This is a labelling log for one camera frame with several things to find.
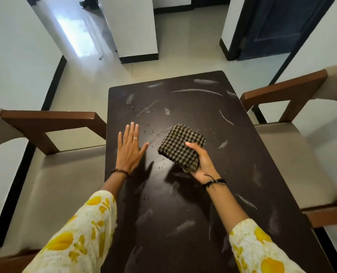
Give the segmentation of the person's right hand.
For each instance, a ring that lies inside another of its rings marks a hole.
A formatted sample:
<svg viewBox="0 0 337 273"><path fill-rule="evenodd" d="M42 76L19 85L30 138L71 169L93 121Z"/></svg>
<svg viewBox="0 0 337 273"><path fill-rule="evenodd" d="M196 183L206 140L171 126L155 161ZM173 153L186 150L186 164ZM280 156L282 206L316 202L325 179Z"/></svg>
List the person's right hand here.
<svg viewBox="0 0 337 273"><path fill-rule="evenodd" d="M207 151L203 148L202 155L199 155L198 169L196 172L192 172L191 174L202 185L213 183L213 181L221 179L221 176L216 171Z"/></svg>

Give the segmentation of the person's left hand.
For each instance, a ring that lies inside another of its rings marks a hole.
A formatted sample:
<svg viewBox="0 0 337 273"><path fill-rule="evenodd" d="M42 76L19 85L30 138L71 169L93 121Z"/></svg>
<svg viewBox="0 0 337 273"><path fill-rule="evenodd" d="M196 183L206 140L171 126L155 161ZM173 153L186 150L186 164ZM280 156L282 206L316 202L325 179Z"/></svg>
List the person's left hand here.
<svg viewBox="0 0 337 273"><path fill-rule="evenodd" d="M125 131L123 134L123 147L120 152L117 152L116 158L116 169L121 169L123 172L128 175L132 174L134 169L138 166L142 157L139 157L139 150L141 147L139 146L139 125L135 124L135 142L129 146L129 130L130 125L127 124L125 127Z"/></svg>

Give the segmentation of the black beige checked cloth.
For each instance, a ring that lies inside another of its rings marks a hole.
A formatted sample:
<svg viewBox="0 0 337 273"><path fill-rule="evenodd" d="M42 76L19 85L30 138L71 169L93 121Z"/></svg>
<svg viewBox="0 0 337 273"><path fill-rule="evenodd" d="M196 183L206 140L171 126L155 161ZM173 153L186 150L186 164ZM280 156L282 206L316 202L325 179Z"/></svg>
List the black beige checked cloth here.
<svg viewBox="0 0 337 273"><path fill-rule="evenodd" d="M186 146L186 142L196 143L203 148L206 138L183 124L177 124L171 128L157 151L158 154L179 165L184 172L194 173L199 167L199 155L194 149Z"/></svg>

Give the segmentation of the person's left forearm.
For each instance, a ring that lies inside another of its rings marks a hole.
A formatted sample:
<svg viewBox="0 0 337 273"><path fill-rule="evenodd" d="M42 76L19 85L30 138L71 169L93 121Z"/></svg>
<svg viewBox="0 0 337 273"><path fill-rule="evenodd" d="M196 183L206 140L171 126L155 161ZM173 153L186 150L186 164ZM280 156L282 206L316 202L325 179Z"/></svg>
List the person's left forearm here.
<svg viewBox="0 0 337 273"><path fill-rule="evenodd" d="M127 175L123 172L116 171L113 172L110 177L105 181L100 190L110 192L115 199L119 196L119 192L122 188L122 185L127 179Z"/></svg>

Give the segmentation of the person's right forearm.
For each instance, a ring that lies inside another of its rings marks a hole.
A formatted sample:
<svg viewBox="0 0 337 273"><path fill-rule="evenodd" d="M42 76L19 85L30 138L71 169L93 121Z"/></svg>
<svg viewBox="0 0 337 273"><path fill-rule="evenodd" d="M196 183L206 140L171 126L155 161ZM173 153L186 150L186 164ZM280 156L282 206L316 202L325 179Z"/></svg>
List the person's right forearm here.
<svg viewBox="0 0 337 273"><path fill-rule="evenodd" d="M225 183L215 180L213 183L206 184L205 189L216 208L227 234L230 234L240 222L249 218Z"/></svg>

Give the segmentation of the scattered dark crumbs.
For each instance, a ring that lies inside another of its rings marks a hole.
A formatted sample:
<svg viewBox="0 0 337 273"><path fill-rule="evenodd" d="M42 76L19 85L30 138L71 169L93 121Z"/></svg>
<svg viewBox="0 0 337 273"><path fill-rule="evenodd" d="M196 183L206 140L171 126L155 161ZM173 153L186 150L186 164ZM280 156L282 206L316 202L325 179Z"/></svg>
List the scattered dark crumbs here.
<svg viewBox="0 0 337 273"><path fill-rule="evenodd" d="M139 124L141 138L155 141L164 137L174 125L171 110L160 100L144 105L135 104L132 111L132 120Z"/></svg>

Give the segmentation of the person's left floral sleeve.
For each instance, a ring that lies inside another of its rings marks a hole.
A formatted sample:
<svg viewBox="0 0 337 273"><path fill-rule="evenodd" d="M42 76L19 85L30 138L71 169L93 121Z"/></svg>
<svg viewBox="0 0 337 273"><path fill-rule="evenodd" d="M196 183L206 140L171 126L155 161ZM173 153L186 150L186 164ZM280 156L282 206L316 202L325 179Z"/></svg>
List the person's left floral sleeve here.
<svg viewBox="0 0 337 273"><path fill-rule="evenodd" d="M91 195L22 273L100 273L117 227L112 193Z"/></svg>

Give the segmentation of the person's floral sleeve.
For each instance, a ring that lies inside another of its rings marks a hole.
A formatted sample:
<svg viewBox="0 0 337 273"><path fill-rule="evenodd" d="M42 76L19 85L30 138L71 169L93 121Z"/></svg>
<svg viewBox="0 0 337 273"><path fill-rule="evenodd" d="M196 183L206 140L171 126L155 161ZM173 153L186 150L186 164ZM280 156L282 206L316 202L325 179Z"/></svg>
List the person's floral sleeve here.
<svg viewBox="0 0 337 273"><path fill-rule="evenodd" d="M305 273L252 219L237 224L229 242L240 273Z"/></svg>
<svg viewBox="0 0 337 273"><path fill-rule="evenodd" d="M112 193L91 195L22 273L100 273L117 227Z"/></svg>

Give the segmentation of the person's right floral sleeve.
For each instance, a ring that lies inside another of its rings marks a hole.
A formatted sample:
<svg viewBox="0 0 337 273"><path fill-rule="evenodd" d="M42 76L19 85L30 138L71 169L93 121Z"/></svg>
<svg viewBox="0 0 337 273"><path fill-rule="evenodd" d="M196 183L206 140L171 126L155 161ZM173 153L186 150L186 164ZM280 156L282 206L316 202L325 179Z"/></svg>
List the person's right floral sleeve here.
<svg viewBox="0 0 337 273"><path fill-rule="evenodd" d="M229 242L240 273L305 273L252 219L237 224Z"/></svg>

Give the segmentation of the black furniture base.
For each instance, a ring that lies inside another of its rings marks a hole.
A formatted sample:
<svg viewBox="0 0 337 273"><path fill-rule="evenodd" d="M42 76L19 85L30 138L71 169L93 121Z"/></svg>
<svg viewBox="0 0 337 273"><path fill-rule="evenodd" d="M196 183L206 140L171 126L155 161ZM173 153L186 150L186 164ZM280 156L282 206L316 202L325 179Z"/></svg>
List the black furniture base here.
<svg viewBox="0 0 337 273"><path fill-rule="evenodd" d="M79 5L85 10L98 10L99 0L82 0L79 1Z"/></svg>

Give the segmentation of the dark blue door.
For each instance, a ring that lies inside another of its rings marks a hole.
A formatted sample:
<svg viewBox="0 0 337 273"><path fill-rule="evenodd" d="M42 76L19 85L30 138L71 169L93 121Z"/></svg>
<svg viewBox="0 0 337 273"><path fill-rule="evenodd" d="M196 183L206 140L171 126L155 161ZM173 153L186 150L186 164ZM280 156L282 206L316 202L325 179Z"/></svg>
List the dark blue door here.
<svg viewBox="0 0 337 273"><path fill-rule="evenodd" d="M259 0L238 61L291 53L334 0Z"/></svg>

